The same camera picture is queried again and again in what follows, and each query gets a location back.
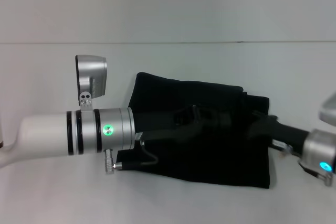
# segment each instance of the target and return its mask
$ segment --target black fabric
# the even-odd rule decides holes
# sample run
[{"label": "black fabric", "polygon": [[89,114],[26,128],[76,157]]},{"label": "black fabric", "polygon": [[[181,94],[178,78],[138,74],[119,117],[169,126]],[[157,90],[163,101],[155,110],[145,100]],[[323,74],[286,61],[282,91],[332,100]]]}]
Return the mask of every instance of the black fabric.
[{"label": "black fabric", "polygon": [[[133,113],[141,113],[174,111],[193,104],[229,110],[232,130],[201,134],[186,144],[170,140],[146,143],[159,163],[137,170],[191,182],[269,188],[271,139],[246,140],[248,126],[258,119],[253,111],[268,114],[268,98],[247,95],[242,87],[138,73],[129,107]],[[138,144],[133,150],[118,152],[117,162],[138,161],[150,161]]]}]

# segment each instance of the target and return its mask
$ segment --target white table surface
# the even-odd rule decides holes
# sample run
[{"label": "white table surface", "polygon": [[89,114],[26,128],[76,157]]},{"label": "white table surface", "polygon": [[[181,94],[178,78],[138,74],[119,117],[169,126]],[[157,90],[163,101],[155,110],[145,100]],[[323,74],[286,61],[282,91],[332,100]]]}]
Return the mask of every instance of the white table surface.
[{"label": "white table surface", "polygon": [[103,155],[20,162],[0,170],[0,223],[335,223],[336,185],[270,150],[271,189],[104,174]]}]

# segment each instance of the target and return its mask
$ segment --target black cloth bag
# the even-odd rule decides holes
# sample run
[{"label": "black cloth bag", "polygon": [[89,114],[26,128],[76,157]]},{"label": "black cloth bag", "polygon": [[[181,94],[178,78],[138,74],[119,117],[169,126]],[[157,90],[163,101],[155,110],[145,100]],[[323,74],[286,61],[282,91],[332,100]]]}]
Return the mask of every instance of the black cloth bag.
[{"label": "black cloth bag", "polygon": [[[257,114],[268,114],[269,99],[247,95],[242,87],[198,81],[178,81],[148,73],[137,74],[129,103],[133,113],[175,111],[190,105],[211,106],[232,115],[232,130],[204,133],[192,141],[151,141],[146,149],[159,158],[153,166],[137,170],[219,185],[269,188],[267,137],[246,139]],[[148,161],[139,144],[119,151],[117,162]]]}]

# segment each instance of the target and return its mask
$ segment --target white wall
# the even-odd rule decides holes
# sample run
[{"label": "white wall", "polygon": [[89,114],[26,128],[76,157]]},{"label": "white wall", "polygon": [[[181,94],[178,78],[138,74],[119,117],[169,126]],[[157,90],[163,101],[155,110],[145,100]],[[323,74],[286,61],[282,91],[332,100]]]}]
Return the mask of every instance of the white wall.
[{"label": "white wall", "polygon": [[[318,120],[336,79],[333,0],[0,0],[0,117],[5,143],[27,115],[77,109],[74,56],[107,57],[99,108],[126,106],[140,71],[240,85],[285,124]],[[205,44],[216,41],[303,41]],[[128,44],[145,42],[146,44]],[[153,44],[153,42],[200,42]],[[272,189],[119,172],[102,155],[0,170],[1,223],[334,223],[336,186],[271,151]]]}]

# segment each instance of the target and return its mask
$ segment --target green led light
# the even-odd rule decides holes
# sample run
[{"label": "green led light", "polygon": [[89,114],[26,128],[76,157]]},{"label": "green led light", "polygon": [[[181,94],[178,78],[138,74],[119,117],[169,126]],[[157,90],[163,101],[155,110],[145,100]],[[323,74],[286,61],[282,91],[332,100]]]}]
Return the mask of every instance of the green led light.
[{"label": "green led light", "polygon": [[105,125],[104,128],[103,128],[103,133],[106,135],[106,136],[110,136],[113,134],[113,126],[112,125]]}]

